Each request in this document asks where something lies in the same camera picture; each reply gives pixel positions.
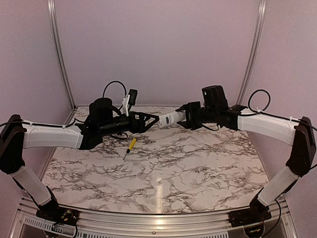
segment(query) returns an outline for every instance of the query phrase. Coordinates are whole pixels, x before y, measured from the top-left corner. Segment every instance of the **marble tabletop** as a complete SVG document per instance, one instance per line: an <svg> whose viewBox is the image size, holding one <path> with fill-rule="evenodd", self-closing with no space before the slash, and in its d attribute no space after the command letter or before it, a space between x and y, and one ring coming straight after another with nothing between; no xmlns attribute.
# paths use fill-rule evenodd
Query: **marble tabletop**
<svg viewBox="0 0 317 238"><path fill-rule="evenodd" d="M172 107L133 107L162 115ZM88 108L75 117L84 120ZM123 159L132 138L137 143ZM249 204L268 182L245 132L153 126L90 151L57 148L43 178L61 204L131 213L192 213Z"/></svg>

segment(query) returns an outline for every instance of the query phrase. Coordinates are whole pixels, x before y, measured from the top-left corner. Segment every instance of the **black and white robotic arm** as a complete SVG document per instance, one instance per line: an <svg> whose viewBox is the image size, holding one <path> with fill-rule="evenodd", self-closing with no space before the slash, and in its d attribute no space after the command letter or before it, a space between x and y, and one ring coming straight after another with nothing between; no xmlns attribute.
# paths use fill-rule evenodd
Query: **black and white robotic arm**
<svg viewBox="0 0 317 238"><path fill-rule="evenodd" d="M95 100L89 106L89 116L84 123L45 125L21 120L19 115L10 118L0 135L0 170L11 175L16 183L30 194L39 207L38 217L75 225L78 211L59 206L48 187L25 166L22 159L23 149L69 147L89 150L101 144L104 136L125 131L143 133L155 123L158 123L159 127L178 123L191 130L201 128L204 123L216 123L232 130L263 134L292 146L286 166L254 197L250 208L229 213L232 227L270 219L268 206L311 169L316 143L309 118L285 120L254 113L245 106L228 107L221 86L203 89L204 107L201 107L200 102L191 102L160 117L130 112L136 95L136 90L130 90L124 98L124 114L112 105L109 98Z"/></svg>

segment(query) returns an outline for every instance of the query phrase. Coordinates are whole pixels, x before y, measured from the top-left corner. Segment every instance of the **wall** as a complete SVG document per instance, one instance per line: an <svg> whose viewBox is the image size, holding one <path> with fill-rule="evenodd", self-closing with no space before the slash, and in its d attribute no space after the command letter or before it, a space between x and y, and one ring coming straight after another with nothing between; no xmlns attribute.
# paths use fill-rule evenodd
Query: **wall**
<svg viewBox="0 0 317 238"><path fill-rule="evenodd" d="M256 89L272 96L270 113L301 118L317 125L317 2L269 0L262 40L244 104ZM265 96L257 96L266 103ZM253 106L263 108L262 104ZM252 134L268 175L273 177L288 160L291 147ZM299 238L316 236L317 169L300 178L287 195Z"/></svg>
<svg viewBox="0 0 317 238"><path fill-rule="evenodd" d="M46 0L0 3L0 121L23 119L63 123L70 113L61 81ZM49 149L29 149L28 165L38 174ZM22 192L0 172L0 237L8 237Z"/></svg>
<svg viewBox="0 0 317 238"><path fill-rule="evenodd" d="M235 103L250 55L259 1L56 1L71 89L78 105L121 80L137 103L182 105L222 84ZM121 102L123 90L106 94Z"/></svg>

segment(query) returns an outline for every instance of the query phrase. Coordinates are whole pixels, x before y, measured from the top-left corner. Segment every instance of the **yellow screwdriver handle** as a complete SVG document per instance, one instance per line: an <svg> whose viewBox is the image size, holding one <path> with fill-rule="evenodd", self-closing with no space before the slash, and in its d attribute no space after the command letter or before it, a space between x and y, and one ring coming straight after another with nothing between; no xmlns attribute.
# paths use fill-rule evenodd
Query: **yellow screwdriver handle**
<svg viewBox="0 0 317 238"><path fill-rule="evenodd" d="M132 148L134 147L135 143L137 142L137 139L136 138L133 138L130 146L129 146L129 150L132 150Z"/></svg>

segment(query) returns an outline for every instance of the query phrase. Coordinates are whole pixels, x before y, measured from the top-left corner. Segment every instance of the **yellow screwdriver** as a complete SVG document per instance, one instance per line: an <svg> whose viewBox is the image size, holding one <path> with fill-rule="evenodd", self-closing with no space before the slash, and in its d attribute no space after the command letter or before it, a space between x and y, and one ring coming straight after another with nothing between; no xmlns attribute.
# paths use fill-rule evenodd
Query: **yellow screwdriver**
<svg viewBox="0 0 317 238"><path fill-rule="evenodd" d="M127 156L127 154L130 153L130 151L132 150L132 148L134 147L135 143L137 142L136 138L133 138L131 144L129 145L129 148L127 149L127 152L125 153L125 156L123 157L123 160L125 159L125 157Z"/></svg>

